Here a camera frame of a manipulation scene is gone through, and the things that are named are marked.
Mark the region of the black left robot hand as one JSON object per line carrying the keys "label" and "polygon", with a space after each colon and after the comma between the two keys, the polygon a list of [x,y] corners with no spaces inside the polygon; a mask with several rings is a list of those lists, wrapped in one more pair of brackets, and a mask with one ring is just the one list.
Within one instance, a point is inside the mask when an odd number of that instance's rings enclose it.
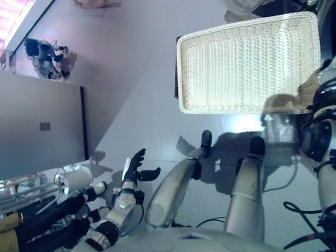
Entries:
{"label": "black left robot hand", "polygon": [[141,149],[131,158],[130,164],[123,175],[122,185],[126,182],[133,182],[137,185],[138,181],[150,182],[159,177],[161,173],[160,167],[155,170],[138,171],[138,168],[142,165],[142,161],[144,160],[145,152],[146,149]]}

